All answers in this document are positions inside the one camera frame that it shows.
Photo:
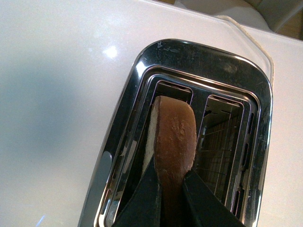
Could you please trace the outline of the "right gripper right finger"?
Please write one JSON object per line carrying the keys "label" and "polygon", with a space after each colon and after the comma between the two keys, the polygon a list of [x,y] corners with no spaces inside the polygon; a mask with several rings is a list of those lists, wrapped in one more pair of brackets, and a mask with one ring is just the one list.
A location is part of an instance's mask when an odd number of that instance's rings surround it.
{"label": "right gripper right finger", "polygon": [[210,191],[199,175],[190,170],[182,184],[187,227],[244,226]]}

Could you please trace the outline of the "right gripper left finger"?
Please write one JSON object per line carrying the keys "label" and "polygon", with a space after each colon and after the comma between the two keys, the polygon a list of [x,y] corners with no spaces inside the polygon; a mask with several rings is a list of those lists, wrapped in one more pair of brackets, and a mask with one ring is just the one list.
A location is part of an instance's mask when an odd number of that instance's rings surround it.
{"label": "right gripper left finger", "polygon": [[159,227],[161,220],[161,186],[154,158],[135,189],[129,202],[113,223],[114,227]]}

